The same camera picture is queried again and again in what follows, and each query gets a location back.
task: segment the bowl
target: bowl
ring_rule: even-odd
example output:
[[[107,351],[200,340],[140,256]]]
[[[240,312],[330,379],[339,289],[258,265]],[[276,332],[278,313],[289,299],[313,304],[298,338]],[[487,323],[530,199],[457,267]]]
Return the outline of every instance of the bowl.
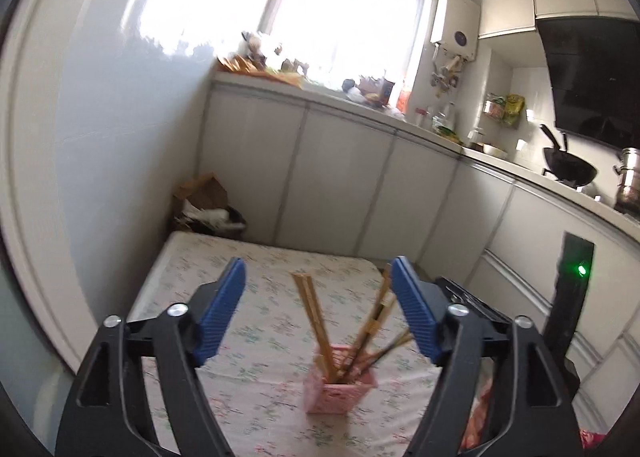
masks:
[[[500,148],[492,147],[491,145],[484,145],[482,147],[482,151],[494,158],[498,158],[499,160],[506,160],[508,155],[504,150],[500,150]]]

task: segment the black wok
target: black wok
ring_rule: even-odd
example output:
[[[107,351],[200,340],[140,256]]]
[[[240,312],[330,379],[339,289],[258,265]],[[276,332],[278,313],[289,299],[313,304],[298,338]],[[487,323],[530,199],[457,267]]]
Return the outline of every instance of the black wok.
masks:
[[[545,161],[549,171],[561,181],[571,181],[576,186],[585,186],[595,179],[598,174],[596,167],[585,160],[569,154],[566,150],[560,150],[560,145],[555,136],[546,125],[540,128],[554,144],[553,148],[545,148]],[[564,136],[565,148],[568,147],[566,136]]]

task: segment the stainless steel pot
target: stainless steel pot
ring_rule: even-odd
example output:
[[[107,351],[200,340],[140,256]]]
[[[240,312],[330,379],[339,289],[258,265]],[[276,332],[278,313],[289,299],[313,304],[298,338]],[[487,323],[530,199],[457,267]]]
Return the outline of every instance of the stainless steel pot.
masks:
[[[613,167],[620,176],[615,208],[640,218],[640,150],[625,148],[619,159],[621,164]]]

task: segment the screw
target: screw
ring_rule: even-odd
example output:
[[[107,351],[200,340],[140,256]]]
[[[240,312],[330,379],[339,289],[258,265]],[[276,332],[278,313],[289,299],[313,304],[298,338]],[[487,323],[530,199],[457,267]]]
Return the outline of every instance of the screw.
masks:
[[[467,314],[469,314],[469,310],[461,303],[452,303],[449,307],[447,307],[447,310],[453,316],[466,316]]]
[[[515,323],[523,329],[531,329],[533,322],[528,316],[516,316]]]
[[[104,322],[102,322],[102,325],[104,325],[105,327],[111,328],[118,325],[121,321],[122,321],[122,318],[120,318],[115,314],[112,314],[111,316],[108,316],[107,318],[104,319]]]
[[[166,310],[166,313],[169,316],[182,316],[185,314],[189,308],[185,303],[174,303],[169,309]]]

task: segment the pan handle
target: pan handle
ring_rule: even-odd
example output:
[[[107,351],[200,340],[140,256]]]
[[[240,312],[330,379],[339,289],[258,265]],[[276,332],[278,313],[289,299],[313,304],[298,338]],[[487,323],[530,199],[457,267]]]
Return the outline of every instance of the pan handle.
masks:
[[[540,129],[545,133],[545,136],[548,137],[554,144],[554,150],[560,150],[560,144],[558,143],[558,140],[556,140],[554,133],[551,132],[549,127],[547,127],[545,124],[542,124],[540,125]]]

